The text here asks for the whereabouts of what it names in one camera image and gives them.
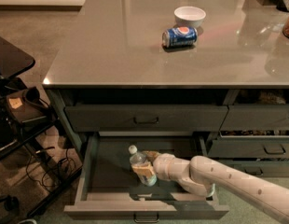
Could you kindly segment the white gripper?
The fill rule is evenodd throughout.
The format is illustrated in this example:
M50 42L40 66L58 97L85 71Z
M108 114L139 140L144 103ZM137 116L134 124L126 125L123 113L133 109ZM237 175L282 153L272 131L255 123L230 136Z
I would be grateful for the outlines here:
M160 154L157 151L144 151L147 159L153 162L153 167L150 163L145 166L132 166L132 170L140 178L150 178L154 175L164 181L181 181L186 175L186 161L176 158L172 154Z

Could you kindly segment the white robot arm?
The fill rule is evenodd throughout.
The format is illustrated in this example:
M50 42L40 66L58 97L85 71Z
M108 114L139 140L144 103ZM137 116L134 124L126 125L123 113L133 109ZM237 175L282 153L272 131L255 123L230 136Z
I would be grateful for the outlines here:
M204 156L190 161L172 154L146 151L144 164L133 164L137 175L155 175L164 181L174 181L185 191L210 197L218 185L250 205L263 211L281 224L289 224L289 189L246 174Z

